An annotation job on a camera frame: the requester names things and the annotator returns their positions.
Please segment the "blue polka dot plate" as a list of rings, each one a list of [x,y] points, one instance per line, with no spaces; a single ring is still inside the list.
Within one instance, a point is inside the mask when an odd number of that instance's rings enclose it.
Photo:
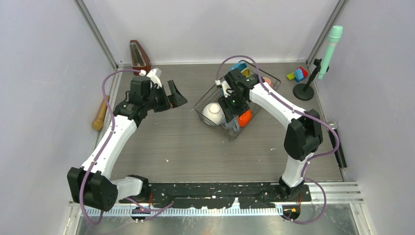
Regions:
[[[245,69],[247,69],[247,64],[245,62],[238,62],[234,64],[229,71],[231,70],[238,70],[239,72],[243,72]]]

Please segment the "white ceramic bowl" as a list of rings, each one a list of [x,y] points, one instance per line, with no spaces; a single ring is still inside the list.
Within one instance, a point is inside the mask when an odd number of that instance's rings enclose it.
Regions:
[[[218,103],[209,103],[202,112],[203,121],[210,126],[221,125],[225,118],[224,112]]]

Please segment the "wire dish rack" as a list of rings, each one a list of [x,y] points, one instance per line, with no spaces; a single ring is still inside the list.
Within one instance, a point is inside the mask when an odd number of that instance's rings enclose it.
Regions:
[[[259,82],[254,64],[240,60],[229,71],[234,69],[240,73],[240,76],[236,77],[239,81],[244,76],[245,83],[249,85]],[[279,88],[281,81],[278,78],[262,69],[259,71],[264,83],[268,83],[274,90]],[[226,75],[222,76],[219,82],[215,81],[216,84],[196,102],[194,109],[201,122],[232,141],[239,136],[261,108],[249,101],[242,93],[232,94],[233,89],[228,85],[225,77]]]

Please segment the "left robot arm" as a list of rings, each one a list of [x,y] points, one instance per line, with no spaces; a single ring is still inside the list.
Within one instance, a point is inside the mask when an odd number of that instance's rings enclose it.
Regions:
[[[125,99],[113,109],[108,109],[111,123],[92,154],[79,167],[72,167],[67,174],[74,202],[83,212],[94,208],[108,212],[120,200],[134,198],[143,203],[149,199],[148,179],[128,175],[111,181],[113,167],[127,143],[149,111],[163,112],[187,103],[173,80],[168,81],[171,94],[167,95],[160,80],[161,70],[139,71],[130,83]]]

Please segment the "small grey cup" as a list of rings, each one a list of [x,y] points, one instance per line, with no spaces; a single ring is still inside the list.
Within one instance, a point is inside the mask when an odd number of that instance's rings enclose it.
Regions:
[[[234,117],[229,122],[226,122],[226,120],[223,119],[221,122],[221,126],[226,130],[233,130],[234,132],[237,132],[237,133],[240,131],[240,126],[239,126],[237,117]]]

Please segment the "pink mug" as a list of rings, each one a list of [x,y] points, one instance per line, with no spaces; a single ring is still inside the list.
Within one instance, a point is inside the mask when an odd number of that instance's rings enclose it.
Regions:
[[[271,81],[271,79],[267,78],[267,77],[262,77],[262,80],[264,83],[268,84],[270,87],[273,86],[273,83]]]

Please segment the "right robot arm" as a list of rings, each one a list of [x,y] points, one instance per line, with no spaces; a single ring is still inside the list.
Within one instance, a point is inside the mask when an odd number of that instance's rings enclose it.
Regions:
[[[278,182],[277,196],[292,201],[304,184],[303,168],[307,160],[323,142],[319,113],[313,109],[306,111],[289,102],[259,74],[246,77],[233,69],[217,78],[215,84],[224,93],[218,98],[218,103],[226,123],[247,112],[249,103],[254,103],[271,114],[286,130],[283,146],[288,159]]]

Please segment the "orange bowl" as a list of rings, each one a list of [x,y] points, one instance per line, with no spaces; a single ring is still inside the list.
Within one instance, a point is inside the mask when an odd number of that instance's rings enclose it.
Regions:
[[[251,110],[247,110],[245,113],[241,114],[237,119],[239,127],[246,127],[251,121],[252,116]]]

